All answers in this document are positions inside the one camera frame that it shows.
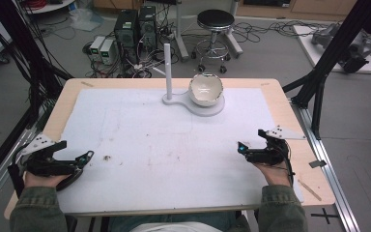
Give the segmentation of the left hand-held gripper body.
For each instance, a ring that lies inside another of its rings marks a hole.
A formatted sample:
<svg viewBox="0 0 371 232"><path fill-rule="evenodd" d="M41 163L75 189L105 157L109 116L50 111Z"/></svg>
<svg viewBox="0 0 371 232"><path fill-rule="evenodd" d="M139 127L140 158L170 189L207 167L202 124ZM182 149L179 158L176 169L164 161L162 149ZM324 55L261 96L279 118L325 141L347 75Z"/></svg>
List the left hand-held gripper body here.
<svg viewBox="0 0 371 232"><path fill-rule="evenodd" d="M56 142L39 133L14 153L13 165L41 177L73 174L77 168L76 160L57 160L53 157L55 152L66 147L66 140Z"/></svg>

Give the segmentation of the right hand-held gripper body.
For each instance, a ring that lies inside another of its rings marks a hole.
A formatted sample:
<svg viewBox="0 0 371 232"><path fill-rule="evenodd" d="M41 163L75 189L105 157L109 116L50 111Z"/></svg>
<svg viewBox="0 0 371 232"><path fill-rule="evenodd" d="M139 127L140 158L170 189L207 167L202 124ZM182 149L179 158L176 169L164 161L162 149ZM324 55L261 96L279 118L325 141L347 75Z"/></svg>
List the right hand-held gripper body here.
<svg viewBox="0 0 371 232"><path fill-rule="evenodd" d="M251 163L279 164L289 158L290 147L287 139L303 140L305 135L276 126L271 130L258 130L258 135L266 140L263 149L245 147L245 159Z"/></svg>

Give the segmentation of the person's left hand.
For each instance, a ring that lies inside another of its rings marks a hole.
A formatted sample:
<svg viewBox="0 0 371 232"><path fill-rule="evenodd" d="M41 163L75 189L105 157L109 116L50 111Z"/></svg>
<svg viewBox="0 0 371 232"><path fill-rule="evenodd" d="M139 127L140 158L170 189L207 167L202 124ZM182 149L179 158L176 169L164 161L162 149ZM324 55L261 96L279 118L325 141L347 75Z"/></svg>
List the person's left hand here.
<svg viewBox="0 0 371 232"><path fill-rule="evenodd" d="M63 180L67 178L69 178L69 175L41 177L36 176L30 172L27 172L25 174L24 186L26 186L27 188L34 187L56 188Z"/></svg>

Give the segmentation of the thin wooden stick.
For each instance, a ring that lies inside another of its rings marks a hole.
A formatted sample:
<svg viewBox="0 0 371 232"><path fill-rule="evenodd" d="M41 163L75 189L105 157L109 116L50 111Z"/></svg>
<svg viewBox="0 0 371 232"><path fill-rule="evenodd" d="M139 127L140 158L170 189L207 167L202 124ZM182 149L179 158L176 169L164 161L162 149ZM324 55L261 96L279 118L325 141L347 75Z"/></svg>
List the thin wooden stick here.
<svg viewBox="0 0 371 232"><path fill-rule="evenodd" d="M322 201L322 197L317 194L316 191L314 191L309 185L307 185L302 180L298 180L298 182L309 192L311 193L318 201Z"/></svg>

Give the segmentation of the white ceramic bowl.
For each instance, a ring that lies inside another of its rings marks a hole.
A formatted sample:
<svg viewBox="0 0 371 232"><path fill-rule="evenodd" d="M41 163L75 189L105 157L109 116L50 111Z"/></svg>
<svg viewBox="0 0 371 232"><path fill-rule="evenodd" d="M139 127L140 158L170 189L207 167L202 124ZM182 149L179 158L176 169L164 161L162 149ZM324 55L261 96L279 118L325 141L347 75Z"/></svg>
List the white ceramic bowl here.
<svg viewBox="0 0 371 232"><path fill-rule="evenodd" d="M188 95L197 105L209 107L216 105L223 94L221 79L211 73L198 73L189 82Z"/></svg>

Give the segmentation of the white table mat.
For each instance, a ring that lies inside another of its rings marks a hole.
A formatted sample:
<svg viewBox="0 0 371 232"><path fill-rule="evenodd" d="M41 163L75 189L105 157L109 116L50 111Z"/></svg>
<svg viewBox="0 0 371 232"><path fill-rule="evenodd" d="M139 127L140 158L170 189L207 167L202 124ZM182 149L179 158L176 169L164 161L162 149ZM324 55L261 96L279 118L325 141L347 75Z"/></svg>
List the white table mat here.
<svg viewBox="0 0 371 232"><path fill-rule="evenodd" d="M67 214L135 214L253 208L266 180L238 152L263 149L271 130L259 88L228 88L225 106L200 117L166 105L162 89L86 89L62 133L58 160L92 151L82 175L58 194Z"/></svg>

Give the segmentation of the black cross floor tape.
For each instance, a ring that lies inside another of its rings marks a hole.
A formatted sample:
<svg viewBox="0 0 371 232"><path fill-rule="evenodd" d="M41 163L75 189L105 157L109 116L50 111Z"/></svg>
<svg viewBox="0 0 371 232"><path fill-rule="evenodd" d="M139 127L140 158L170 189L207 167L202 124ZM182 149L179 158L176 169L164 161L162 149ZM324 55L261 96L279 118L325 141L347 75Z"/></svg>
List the black cross floor tape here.
<svg viewBox="0 0 371 232"><path fill-rule="evenodd" d="M323 218L327 224L331 224L333 218L339 218L339 215L329 214L325 208L320 213L311 213L310 215L314 218Z"/></svg>

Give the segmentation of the person's white shirt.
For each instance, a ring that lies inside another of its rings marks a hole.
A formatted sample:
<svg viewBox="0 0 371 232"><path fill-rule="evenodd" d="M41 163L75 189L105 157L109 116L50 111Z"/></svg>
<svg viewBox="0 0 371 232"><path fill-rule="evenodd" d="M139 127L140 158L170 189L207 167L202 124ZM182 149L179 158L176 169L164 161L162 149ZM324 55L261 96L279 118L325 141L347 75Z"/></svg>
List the person's white shirt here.
<svg viewBox="0 0 371 232"><path fill-rule="evenodd" d="M129 232L221 232L201 222L145 223Z"/></svg>

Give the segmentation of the white stand with pole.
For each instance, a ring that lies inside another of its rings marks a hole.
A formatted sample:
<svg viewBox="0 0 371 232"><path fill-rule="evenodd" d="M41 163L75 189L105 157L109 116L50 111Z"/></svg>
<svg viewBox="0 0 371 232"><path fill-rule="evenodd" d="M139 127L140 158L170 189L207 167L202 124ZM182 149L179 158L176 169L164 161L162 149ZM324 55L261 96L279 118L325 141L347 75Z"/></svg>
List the white stand with pole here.
<svg viewBox="0 0 371 232"><path fill-rule="evenodd" d="M174 94L172 87L172 72L171 72L171 45L165 43L164 50L164 68L166 79L166 94L162 97L162 101L166 105L178 104L184 106L189 112L200 117L212 117L219 114L225 106L225 98L222 94L219 102L214 106L204 107L194 103L188 95L188 87L184 93Z"/></svg>

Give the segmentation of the white power supply box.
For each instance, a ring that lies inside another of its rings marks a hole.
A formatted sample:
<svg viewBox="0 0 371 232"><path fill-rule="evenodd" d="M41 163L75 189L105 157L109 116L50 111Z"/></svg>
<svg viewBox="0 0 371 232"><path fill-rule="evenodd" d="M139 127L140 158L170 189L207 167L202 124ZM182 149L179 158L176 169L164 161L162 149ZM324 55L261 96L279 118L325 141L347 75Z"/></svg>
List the white power supply box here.
<svg viewBox="0 0 371 232"><path fill-rule="evenodd" d="M116 50L114 46L114 41L111 39L106 39L100 49L101 60L104 65L112 65L116 59Z"/></svg>
<svg viewBox="0 0 371 232"><path fill-rule="evenodd" d="M99 55L102 44L105 40L105 36L97 36L92 44L90 45L90 51L92 55Z"/></svg>

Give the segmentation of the white floor board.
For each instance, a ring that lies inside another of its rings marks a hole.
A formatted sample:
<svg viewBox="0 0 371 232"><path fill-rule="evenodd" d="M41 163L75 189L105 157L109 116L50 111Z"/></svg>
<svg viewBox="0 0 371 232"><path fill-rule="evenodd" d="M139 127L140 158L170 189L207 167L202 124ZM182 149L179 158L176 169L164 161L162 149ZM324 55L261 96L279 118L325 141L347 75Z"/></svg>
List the white floor board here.
<svg viewBox="0 0 371 232"><path fill-rule="evenodd" d="M319 44L313 44L311 42L313 33L316 31L316 28L308 26L295 26L294 31L299 35L301 47L305 51L311 65L315 67L325 51ZM368 55L366 57L366 60L368 61L368 63L361 67L357 71L357 73L371 74L371 56Z"/></svg>

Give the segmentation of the grey robot device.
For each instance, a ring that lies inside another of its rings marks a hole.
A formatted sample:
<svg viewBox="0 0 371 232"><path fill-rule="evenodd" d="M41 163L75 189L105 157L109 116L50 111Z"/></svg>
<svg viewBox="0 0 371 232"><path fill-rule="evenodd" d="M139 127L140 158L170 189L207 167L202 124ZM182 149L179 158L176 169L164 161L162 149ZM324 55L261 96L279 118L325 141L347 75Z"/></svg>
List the grey robot device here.
<svg viewBox="0 0 371 232"><path fill-rule="evenodd" d="M313 44L320 44L323 49L326 49L339 31L339 28L339 23L332 23L328 28L314 32L311 42ZM363 36L362 33L359 32L345 52L340 56L338 64L346 73L355 73L369 63L366 57L370 53L371 39Z"/></svg>

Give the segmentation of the clear plastic bag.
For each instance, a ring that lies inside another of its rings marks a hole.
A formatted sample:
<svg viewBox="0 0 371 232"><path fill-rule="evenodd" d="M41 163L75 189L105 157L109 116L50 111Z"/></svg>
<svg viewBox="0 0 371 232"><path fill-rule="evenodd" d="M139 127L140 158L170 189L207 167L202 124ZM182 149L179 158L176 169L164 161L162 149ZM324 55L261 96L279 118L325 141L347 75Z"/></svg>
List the clear plastic bag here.
<svg viewBox="0 0 371 232"><path fill-rule="evenodd" d="M90 9L74 9L70 11L71 27L81 31L91 32L100 27L103 18Z"/></svg>

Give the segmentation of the aluminium rail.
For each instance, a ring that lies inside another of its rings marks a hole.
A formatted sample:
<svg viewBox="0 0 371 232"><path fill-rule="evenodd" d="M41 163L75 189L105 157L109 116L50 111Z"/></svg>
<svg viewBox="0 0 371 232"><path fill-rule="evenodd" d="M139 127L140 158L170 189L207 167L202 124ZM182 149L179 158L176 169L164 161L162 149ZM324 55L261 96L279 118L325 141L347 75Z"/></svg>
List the aluminium rail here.
<svg viewBox="0 0 371 232"><path fill-rule="evenodd" d="M320 167L324 173L328 185L334 195L335 202L334 206L337 214L340 218L341 224L346 232L360 232L357 220L354 213L348 203L346 195L340 186L340 182L336 176L334 168L331 164L328 152L321 139L318 139L315 133L311 129L312 117L309 110L306 108L300 108L299 106L291 104L296 116L301 124L302 130L304 131L310 147L318 161L324 161L325 164Z"/></svg>
<svg viewBox="0 0 371 232"><path fill-rule="evenodd" d="M51 111L41 108L37 119L32 118L32 109L28 108L0 146L0 190L9 178L7 167L12 163L12 155L22 145L35 138L49 118Z"/></svg>

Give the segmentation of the black metal frame strut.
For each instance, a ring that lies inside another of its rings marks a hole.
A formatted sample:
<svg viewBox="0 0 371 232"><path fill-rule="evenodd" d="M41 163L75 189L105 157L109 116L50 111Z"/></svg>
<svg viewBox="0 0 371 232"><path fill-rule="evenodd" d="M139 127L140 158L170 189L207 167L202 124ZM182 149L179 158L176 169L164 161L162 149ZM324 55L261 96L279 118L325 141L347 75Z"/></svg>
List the black metal frame strut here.
<svg viewBox="0 0 371 232"><path fill-rule="evenodd" d="M292 97L292 103L306 108L314 98L311 131L320 140L320 121L326 80L341 55L356 38L357 34L371 21L371 0L357 0L332 38L316 66L304 77L285 85L284 93L298 87L300 91Z"/></svg>
<svg viewBox="0 0 371 232"><path fill-rule="evenodd" d="M47 49L43 37L37 37L47 55L44 56L33 36L29 24L24 18L22 10L15 0L0 0L0 44L13 58L21 76L29 83L29 107L18 121L10 135L0 147L0 165L25 129L40 122L43 111L45 116L53 109L54 103L59 99L64 84L61 80L72 79L72 75L63 68L56 67L50 60L51 52Z"/></svg>

